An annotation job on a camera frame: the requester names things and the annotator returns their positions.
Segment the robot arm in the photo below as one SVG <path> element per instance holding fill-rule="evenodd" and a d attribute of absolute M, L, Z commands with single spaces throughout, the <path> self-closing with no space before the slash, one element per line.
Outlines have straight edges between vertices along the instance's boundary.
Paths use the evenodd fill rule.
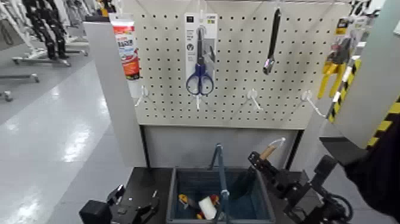
<path fill-rule="evenodd" d="M 352 219 L 353 211 L 349 202 L 339 195 L 329 193 L 322 187 L 322 184 L 324 184 L 324 181 L 337 163 L 332 157 L 325 155 L 314 170 L 314 178 L 304 185 L 300 184 L 299 180 L 292 179 L 291 175 L 289 175 L 290 171 L 277 170 L 268 160 L 260 159 L 260 155 L 257 152 L 252 152 L 248 160 L 266 177 L 266 185 L 269 189 L 272 189 L 273 194 L 279 199 L 287 201 L 287 206 L 283 212 L 295 223 L 344 224 Z M 323 205 L 315 207 L 311 213 L 304 214 L 305 218 L 301 219 L 296 213 L 298 210 L 296 205 L 311 189 L 322 197 Z M 346 204 L 349 214 L 346 214 L 346 208 L 339 201 Z"/>

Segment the floor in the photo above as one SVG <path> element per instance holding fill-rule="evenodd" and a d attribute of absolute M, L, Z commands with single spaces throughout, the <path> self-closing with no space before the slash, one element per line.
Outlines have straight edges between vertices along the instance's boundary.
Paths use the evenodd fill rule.
<path fill-rule="evenodd" d="M 0 57 L 1 74 L 40 78 L 0 80 L 14 97 L 0 99 L 0 223 L 80 223 L 84 202 L 104 200 L 132 168 L 122 165 L 92 59 L 15 66 L 10 57 L 25 50 L 15 46 Z"/>

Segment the yellow-handled tool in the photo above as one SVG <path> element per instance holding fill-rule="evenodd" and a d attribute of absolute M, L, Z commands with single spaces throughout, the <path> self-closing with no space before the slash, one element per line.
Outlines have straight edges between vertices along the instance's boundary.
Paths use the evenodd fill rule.
<path fill-rule="evenodd" d="M 324 96 L 325 87 L 328 84 L 329 76 L 333 74 L 337 75 L 333 86 L 330 88 L 329 97 L 333 97 L 335 95 L 350 57 L 350 44 L 351 38 L 345 38 L 340 45 L 337 46 L 337 49 L 327 57 L 324 67 L 322 68 L 322 73 L 324 76 L 322 77 L 320 90 L 317 95 L 318 99 L 321 99 Z"/>

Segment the product label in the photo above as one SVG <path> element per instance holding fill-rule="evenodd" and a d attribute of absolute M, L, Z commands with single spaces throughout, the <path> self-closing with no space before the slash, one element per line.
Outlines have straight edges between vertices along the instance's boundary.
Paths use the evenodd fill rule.
<path fill-rule="evenodd" d="M 203 56 L 208 74 L 215 78 L 215 53 L 217 52 L 217 28 L 218 15 L 205 13 L 200 18 L 199 13 L 185 14 L 185 46 L 186 46 L 186 78 L 195 72 L 197 63 L 197 30 L 202 29 L 203 37 Z"/>
<path fill-rule="evenodd" d="M 113 28 L 126 78 L 129 80 L 138 79 L 139 57 L 135 40 L 135 27 L 114 25 Z"/>

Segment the orange handle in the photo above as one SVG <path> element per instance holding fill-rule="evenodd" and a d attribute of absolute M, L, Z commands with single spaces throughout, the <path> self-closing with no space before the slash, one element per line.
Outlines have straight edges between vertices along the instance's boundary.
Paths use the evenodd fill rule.
<path fill-rule="evenodd" d="M 265 160 L 268 158 L 268 156 L 270 156 L 274 150 L 276 149 L 276 147 L 274 145 L 269 145 L 260 155 L 260 159 Z"/>

